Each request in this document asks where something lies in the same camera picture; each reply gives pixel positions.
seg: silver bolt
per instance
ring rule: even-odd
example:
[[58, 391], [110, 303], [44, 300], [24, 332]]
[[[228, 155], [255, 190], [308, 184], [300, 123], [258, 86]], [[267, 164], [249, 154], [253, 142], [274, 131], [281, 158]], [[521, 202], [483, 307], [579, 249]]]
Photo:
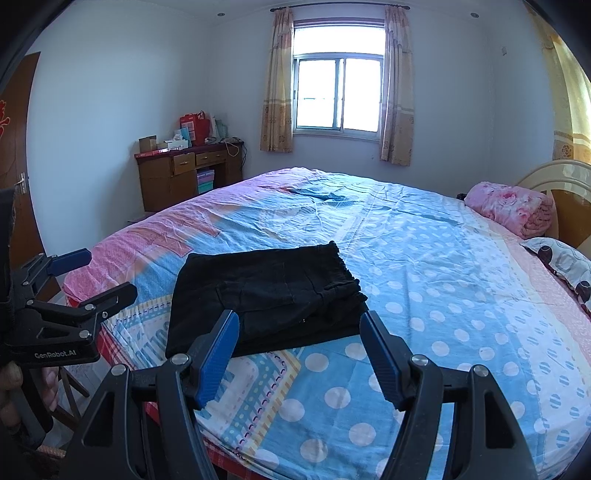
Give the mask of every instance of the silver bolt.
[[489, 371], [484, 365], [474, 365], [474, 373], [479, 377], [488, 377]]
[[127, 367], [124, 364], [117, 364], [117, 365], [113, 366], [113, 368], [111, 368], [111, 373], [114, 376], [118, 377], [120, 375], [123, 375], [126, 370], [127, 370]]
[[424, 367], [425, 365], [427, 365], [429, 363], [429, 359], [421, 354], [418, 355], [413, 355], [411, 358], [411, 361], [415, 364], [418, 365], [420, 367]]
[[184, 353], [177, 353], [176, 355], [173, 355], [170, 361], [175, 365], [184, 365], [189, 361], [189, 357]]

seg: black object beside blanket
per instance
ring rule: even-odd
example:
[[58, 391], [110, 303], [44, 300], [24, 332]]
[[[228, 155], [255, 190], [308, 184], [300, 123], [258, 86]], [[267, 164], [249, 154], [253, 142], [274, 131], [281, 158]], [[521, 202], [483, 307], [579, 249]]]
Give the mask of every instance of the black object beside blanket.
[[334, 242], [190, 254], [174, 287], [166, 357], [185, 353], [226, 309], [237, 312], [241, 324], [233, 356], [358, 335], [365, 300]]

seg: bed headboard panel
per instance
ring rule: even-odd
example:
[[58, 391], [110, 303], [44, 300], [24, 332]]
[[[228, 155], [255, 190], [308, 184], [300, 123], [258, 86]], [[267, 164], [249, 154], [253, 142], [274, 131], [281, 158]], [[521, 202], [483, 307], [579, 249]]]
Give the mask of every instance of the bed headboard panel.
[[536, 168], [518, 183], [554, 198], [556, 217], [546, 236], [591, 258], [591, 165], [557, 160]]

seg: beige curtain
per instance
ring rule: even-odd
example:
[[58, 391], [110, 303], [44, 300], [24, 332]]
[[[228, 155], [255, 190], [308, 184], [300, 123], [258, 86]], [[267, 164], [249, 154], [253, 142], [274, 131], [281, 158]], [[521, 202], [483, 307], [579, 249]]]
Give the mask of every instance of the beige curtain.
[[289, 8], [275, 11], [273, 39], [262, 111], [261, 150], [292, 152], [291, 72], [294, 21]]
[[556, 31], [528, 4], [542, 43], [554, 106], [553, 160], [591, 163], [591, 83]]
[[381, 159], [409, 166], [414, 137], [414, 70], [406, 10], [386, 7]]

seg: desk drawer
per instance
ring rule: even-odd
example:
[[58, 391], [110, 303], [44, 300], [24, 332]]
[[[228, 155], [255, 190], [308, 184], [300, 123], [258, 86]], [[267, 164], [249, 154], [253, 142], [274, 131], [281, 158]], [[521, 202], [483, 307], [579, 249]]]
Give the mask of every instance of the desk drawer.
[[173, 157], [173, 174], [180, 175], [186, 171], [195, 170], [195, 154], [185, 153]]
[[214, 163], [222, 163], [226, 161], [227, 153], [225, 150], [217, 150], [215, 152], [200, 153], [195, 155], [195, 165], [212, 165]]

